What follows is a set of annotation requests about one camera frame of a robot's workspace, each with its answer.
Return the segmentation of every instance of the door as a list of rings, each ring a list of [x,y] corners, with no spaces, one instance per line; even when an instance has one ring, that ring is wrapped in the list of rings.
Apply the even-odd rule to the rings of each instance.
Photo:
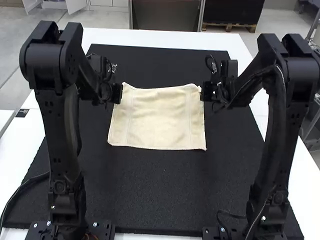
[[[73,14],[87,6],[87,0],[65,0],[65,2],[69,14]]]
[[[42,0],[22,0],[26,14],[42,3]]]

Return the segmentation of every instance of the cream towel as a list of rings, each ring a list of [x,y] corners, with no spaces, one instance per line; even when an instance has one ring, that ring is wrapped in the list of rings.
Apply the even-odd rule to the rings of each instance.
[[[113,108],[108,143],[158,150],[206,150],[201,88],[141,89],[123,83],[121,104]]]

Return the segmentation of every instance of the wooden pallet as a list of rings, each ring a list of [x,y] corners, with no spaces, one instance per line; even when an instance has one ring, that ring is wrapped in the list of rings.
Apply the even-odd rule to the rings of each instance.
[[[207,30],[207,26],[224,26],[225,31],[230,33],[232,27],[245,27],[252,34],[256,32],[257,24],[240,24],[240,23],[214,23],[214,22],[203,22],[202,31]]]

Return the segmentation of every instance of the white cabinet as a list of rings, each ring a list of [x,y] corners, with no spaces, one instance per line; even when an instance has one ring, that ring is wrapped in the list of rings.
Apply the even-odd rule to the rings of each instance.
[[[114,7],[128,7],[128,0],[113,0]]]
[[[112,12],[129,11],[129,0],[22,0],[22,2],[27,14],[40,4],[44,9],[67,9],[69,14],[84,8]]]
[[[87,0],[90,10],[106,10],[112,12],[128,12],[129,0]]]
[[[91,6],[113,6],[112,0],[90,0]]]
[[[27,14],[39,4],[42,4],[44,9],[67,9],[69,14],[73,14],[76,11],[87,7],[87,0],[22,0],[22,2]]]

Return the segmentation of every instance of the mounting plate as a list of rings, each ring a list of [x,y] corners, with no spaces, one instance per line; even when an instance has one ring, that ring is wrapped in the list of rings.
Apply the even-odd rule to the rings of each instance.
[[[46,221],[35,221],[31,223],[25,240],[53,240],[51,231],[53,225]],[[84,240],[114,240],[116,226],[110,220],[89,222],[87,228],[87,238]],[[58,235],[54,240],[64,240],[62,235]]]
[[[243,235],[242,229],[228,228],[231,233],[231,238],[228,237],[227,231],[221,227],[208,227],[202,228],[202,240],[245,240],[246,236]],[[274,240],[288,240],[287,236],[283,233],[274,237]]]

